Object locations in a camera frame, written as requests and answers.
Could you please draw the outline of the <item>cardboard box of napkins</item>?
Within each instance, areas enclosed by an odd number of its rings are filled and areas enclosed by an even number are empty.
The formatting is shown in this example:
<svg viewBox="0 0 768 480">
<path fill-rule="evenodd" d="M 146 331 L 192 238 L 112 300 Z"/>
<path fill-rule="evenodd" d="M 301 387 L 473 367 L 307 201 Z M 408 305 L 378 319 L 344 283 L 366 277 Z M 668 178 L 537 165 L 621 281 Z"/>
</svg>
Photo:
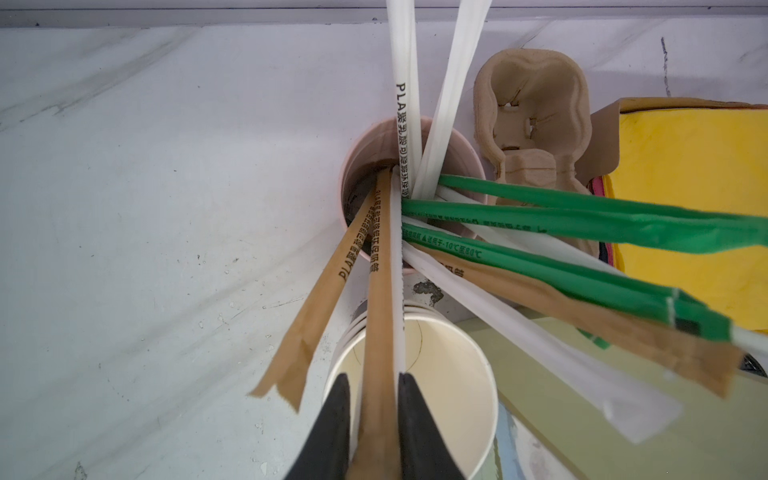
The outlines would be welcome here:
<svg viewBox="0 0 768 480">
<path fill-rule="evenodd" d="M 591 115 L 592 136 L 587 150 L 575 164 L 576 178 L 587 186 L 594 178 L 608 175 L 618 167 L 621 114 L 674 109 L 766 110 L 767 105 L 690 97 L 620 98 Z"/>
</svg>

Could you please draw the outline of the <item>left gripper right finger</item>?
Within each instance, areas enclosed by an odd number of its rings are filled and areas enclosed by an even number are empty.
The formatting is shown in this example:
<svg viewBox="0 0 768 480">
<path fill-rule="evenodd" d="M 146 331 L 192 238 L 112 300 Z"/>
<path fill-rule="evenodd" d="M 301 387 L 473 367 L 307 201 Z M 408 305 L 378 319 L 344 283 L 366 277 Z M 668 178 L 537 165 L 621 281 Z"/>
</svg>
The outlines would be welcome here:
<svg viewBox="0 0 768 480">
<path fill-rule="evenodd" d="M 398 378 L 398 429 L 403 479 L 464 479 L 415 378 Z"/>
</svg>

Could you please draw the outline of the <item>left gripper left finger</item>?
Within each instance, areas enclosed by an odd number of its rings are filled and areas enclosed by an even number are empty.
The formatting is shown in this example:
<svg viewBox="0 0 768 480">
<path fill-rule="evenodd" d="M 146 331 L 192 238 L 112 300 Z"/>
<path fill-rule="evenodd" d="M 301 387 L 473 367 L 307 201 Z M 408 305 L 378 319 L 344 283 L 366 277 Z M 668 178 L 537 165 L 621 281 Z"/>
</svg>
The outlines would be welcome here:
<svg viewBox="0 0 768 480">
<path fill-rule="evenodd" d="M 286 480 L 344 479 L 349 466 L 350 386 L 339 374 Z"/>
</svg>

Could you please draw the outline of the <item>brown paper straw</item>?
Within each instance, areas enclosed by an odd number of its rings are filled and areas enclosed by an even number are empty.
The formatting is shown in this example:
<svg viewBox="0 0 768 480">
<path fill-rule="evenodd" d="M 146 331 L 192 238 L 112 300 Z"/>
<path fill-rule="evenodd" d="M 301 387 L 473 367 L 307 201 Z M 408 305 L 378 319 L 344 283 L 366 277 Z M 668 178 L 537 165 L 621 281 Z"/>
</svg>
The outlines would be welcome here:
<svg viewBox="0 0 768 480">
<path fill-rule="evenodd" d="M 377 176 L 357 445 L 348 479 L 400 479 L 397 374 L 404 364 L 400 187 Z"/>
</svg>

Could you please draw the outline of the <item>yellow napkin stack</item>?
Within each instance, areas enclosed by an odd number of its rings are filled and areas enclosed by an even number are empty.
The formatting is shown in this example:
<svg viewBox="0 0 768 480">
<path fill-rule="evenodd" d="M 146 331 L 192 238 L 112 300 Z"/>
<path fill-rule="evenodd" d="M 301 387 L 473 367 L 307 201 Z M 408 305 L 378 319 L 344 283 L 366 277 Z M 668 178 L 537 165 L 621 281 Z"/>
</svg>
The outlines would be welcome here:
<svg viewBox="0 0 768 480">
<path fill-rule="evenodd" d="M 765 110 L 669 109 L 619 118 L 619 164 L 608 196 L 731 214 L 767 214 Z M 767 328 L 767 250 L 692 255 L 629 244 L 616 266 L 646 282 L 678 287 L 754 331 Z"/>
</svg>

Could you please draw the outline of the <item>brown pulp cup carriers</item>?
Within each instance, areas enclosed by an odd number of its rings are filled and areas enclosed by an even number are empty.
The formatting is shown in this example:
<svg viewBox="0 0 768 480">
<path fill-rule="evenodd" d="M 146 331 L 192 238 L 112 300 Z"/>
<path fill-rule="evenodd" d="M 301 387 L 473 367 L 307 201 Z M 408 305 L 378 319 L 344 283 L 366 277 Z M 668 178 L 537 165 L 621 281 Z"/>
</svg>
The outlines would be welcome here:
<svg viewBox="0 0 768 480">
<path fill-rule="evenodd" d="M 589 92 L 570 57 L 503 50 L 480 69 L 473 105 L 475 140 L 497 183 L 590 193 L 576 178 L 592 135 Z"/>
</svg>

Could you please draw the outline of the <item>stack of black paper cups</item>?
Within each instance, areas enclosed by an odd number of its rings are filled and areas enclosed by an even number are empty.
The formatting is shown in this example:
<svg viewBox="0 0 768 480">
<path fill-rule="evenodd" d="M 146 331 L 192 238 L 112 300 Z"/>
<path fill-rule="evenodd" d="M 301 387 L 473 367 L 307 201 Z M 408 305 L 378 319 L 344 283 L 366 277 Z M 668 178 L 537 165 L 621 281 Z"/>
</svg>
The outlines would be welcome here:
<svg viewBox="0 0 768 480">
<path fill-rule="evenodd" d="M 367 304 L 358 310 L 334 351 L 323 395 L 325 400 L 338 374 L 347 374 L 350 460 L 358 434 Z M 406 371 L 414 376 L 458 469 L 464 478 L 472 479 L 491 450 L 498 420 L 497 387 L 490 363 L 468 334 L 434 308 L 408 300 L 404 320 Z"/>
</svg>

